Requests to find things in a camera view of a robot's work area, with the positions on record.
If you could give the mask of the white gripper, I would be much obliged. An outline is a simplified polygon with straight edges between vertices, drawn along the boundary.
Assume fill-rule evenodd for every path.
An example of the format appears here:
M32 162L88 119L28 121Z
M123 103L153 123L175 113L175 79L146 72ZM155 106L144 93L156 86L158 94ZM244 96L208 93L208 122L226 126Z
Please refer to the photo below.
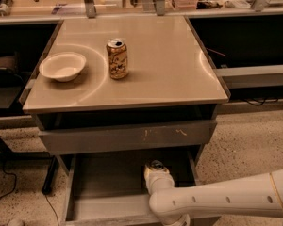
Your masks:
M144 170L144 179L150 195L159 190L169 189L175 186L173 177L169 170L164 166L146 166Z

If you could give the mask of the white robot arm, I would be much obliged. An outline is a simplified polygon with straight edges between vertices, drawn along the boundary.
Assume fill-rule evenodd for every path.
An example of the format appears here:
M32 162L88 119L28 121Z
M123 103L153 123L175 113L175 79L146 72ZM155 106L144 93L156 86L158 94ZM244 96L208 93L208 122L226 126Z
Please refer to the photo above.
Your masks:
M163 226L190 226L192 218L243 215L283 219L283 169L214 184L176 187L166 167L147 166L149 207Z

